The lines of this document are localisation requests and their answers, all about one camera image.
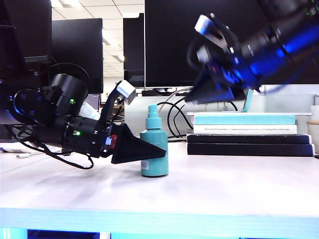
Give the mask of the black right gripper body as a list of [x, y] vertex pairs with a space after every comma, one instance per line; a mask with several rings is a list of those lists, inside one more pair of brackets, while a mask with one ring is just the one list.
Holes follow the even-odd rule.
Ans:
[[239, 44], [199, 47], [199, 90], [204, 94], [243, 94], [246, 89], [259, 91], [258, 77], [249, 67]]

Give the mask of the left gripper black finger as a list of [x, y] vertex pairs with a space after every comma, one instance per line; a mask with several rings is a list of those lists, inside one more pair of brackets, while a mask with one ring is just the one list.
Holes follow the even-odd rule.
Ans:
[[161, 158], [166, 154], [165, 149], [135, 137], [125, 123], [113, 124], [111, 136], [117, 137], [111, 144], [112, 164]]

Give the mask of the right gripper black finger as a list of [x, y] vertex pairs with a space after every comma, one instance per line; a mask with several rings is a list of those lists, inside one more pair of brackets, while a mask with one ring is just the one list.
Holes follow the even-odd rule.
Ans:
[[193, 104], [228, 102], [246, 99], [246, 91], [231, 86], [215, 84], [212, 77], [201, 74], [197, 77], [184, 100]]

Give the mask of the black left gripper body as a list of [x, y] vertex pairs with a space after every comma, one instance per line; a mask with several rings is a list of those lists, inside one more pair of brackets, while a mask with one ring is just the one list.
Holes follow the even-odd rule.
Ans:
[[95, 126], [95, 144], [93, 146], [93, 157], [106, 158], [112, 155], [116, 157], [116, 143], [119, 139], [118, 124], [115, 123], [98, 123]]

